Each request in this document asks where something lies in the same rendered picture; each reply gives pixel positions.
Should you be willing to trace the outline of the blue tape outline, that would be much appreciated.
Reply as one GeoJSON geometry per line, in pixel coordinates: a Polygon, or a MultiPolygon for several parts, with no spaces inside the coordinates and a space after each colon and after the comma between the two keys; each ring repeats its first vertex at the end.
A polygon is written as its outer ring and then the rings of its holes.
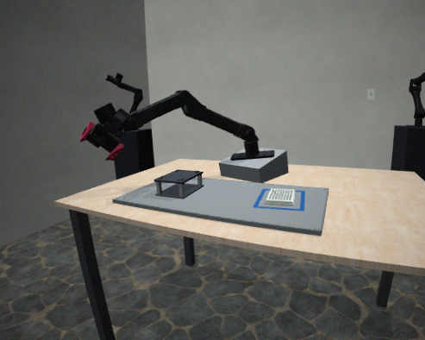
{"type": "Polygon", "coordinates": [[[288,208],[276,208],[276,207],[264,207],[264,206],[258,206],[260,200],[262,199],[264,193],[266,190],[271,189],[263,189],[261,194],[259,195],[257,201],[254,204],[254,208],[266,208],[266,209],[278,209],[278,210],[290,210],[290,211],[304,211],[304,198],[305,198],[305,191],[295,191],[295,192],[301,192],[301,203],[300,203],[300,209],[288,209],[288,208]]]}

